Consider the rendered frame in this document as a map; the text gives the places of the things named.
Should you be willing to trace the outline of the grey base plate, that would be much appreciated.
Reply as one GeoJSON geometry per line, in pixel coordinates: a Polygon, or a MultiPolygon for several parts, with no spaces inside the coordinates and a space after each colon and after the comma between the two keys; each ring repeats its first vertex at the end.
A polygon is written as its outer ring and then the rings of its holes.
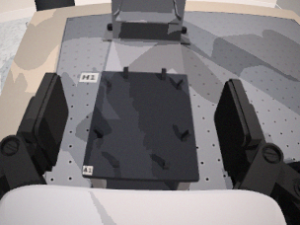
{"type": "MultiPolygon", "coordinates": [[[[69,115],[58,159],[43,177],[51,186],[91,188],[82,166],[102,72],[111,41],[103,41],[112,14],[66,19],[55,73],[69,115]],[[97,82],[79,82],[99,73],[97,82]]],[[[284,163],[300,161],[300,25],[271,16],[185,11],[190,45],[181,44],[192,109],[200,180],[189,190],[232,189],[225,172],[214,113],[225,82],[240,79],[255,108],[266,143],[284,163]]]]}

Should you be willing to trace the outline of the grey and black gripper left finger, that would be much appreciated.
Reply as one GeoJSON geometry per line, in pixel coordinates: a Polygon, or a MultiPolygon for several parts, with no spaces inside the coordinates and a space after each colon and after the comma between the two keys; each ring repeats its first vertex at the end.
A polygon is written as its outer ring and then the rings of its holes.
{"type": "Polygon", "coordinates": [[[46,72],[16,135],[0,141],[0,200],[14,188],[47,185],[43,174],[56,165],[68,115],[60,76],[46,72]]]}

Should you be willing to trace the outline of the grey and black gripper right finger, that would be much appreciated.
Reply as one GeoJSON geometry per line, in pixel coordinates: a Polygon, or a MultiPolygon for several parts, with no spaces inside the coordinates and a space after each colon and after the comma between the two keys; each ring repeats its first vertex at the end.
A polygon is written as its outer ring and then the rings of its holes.
{"type": "Polygon", "coordinates": [[[300,174],[283,162],[278,146],[266,143],[240,79],[225,82],[214,123],[224,170],[237,180],[232,189],[270,196],[292,225],[300,225],[300,174]]]}

